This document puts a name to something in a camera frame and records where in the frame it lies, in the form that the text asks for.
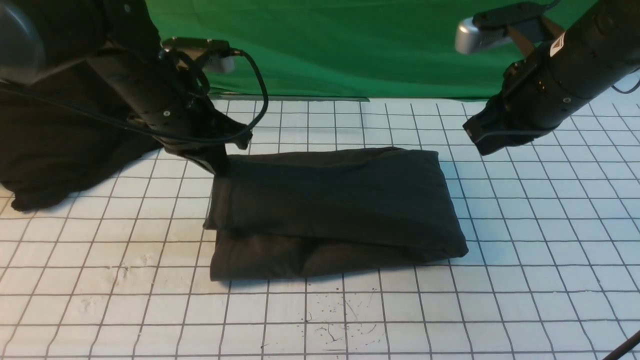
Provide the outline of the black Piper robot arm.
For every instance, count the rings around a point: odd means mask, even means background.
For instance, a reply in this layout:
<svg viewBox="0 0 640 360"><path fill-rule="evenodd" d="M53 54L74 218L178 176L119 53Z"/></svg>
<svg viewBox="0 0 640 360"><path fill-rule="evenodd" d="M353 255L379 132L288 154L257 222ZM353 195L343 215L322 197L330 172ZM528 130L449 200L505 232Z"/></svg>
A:
<svg viewBox="0 0 640 360"><path fill-rule="evenodd" d="M235 121L210 100L207 69L254 60L220 39L161 39L144 0L3 0L1 91L149 135L168 153L211 174L228 164L226 145L249 147L255 123ZM87 63L138 121L117 120L28 87Z"/></svg>

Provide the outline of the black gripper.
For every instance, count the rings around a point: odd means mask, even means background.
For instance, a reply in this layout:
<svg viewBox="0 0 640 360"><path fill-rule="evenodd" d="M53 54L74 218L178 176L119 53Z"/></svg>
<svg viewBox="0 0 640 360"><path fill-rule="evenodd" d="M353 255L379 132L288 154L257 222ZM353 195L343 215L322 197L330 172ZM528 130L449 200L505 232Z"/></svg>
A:
<svg viewBox="0 0 640 360"><path fill-rule="evenodd" d="M121 96L165 150L194 162L211 174L228 166L227 144L245 150L253 137L243 123L215 109L206 95L197 95L195 76L176 66L162 51L143 60L124 51L109 51L87 62Z"/></svg>

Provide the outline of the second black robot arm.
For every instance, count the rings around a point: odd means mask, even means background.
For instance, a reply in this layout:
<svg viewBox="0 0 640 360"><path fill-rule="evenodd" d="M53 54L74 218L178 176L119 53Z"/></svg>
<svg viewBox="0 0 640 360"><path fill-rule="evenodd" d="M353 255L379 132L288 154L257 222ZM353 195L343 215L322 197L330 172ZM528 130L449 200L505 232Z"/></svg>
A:
<svg viewBox="0 0 640 360"><path fill-rule="evenodd" d="M523 1L458 23L458 53L514 44L523 57L505 69L500 91L462 126L482 156L546 136L639 68L637 0L597 0L567 29L546 16L551 7Z"/></svg>

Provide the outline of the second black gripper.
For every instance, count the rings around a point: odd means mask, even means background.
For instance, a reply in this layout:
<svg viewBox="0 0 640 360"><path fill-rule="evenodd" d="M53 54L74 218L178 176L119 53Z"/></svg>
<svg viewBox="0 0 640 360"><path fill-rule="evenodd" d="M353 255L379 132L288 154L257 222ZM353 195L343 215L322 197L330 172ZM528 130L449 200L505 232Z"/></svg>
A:
<svg viewBox="0 0 640 360"><path fill-rule="evenodd" d="M502 88L462 126L483 157L535 141L588 104L556 79L547 47L508 66Z"/></svg>

